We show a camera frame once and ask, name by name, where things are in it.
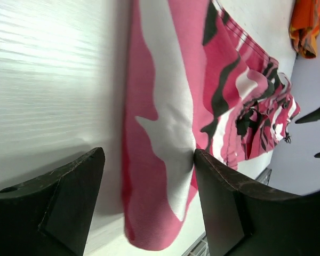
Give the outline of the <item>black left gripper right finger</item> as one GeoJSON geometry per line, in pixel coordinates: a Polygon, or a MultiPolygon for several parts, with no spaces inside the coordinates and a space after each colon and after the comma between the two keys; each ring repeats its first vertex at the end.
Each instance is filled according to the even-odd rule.
{"type": "Polygon", "coordinates": [[[300,196],[194,153],[211,255],[320,255],[320,190],[300,196]]]}

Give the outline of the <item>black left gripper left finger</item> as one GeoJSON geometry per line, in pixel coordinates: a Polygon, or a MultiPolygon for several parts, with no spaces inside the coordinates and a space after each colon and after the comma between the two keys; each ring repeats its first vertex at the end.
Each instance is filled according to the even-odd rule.
{"type": "Polygon", "coordinates": [[[94,148],[0,191],[0,255],[83,255],[105,154],[94,148]]]}

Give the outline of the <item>pink camouflage trousers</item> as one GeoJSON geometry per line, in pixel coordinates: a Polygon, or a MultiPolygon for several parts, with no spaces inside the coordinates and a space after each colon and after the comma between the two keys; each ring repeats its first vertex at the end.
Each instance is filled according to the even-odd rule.
{"type": "Polygon", "coordinates": [[[194,150],[232,169],[300,112],[278,61],[216,1],[134,1],[122,140],[125,235],[169,247],[198,191],[194,150]]]}

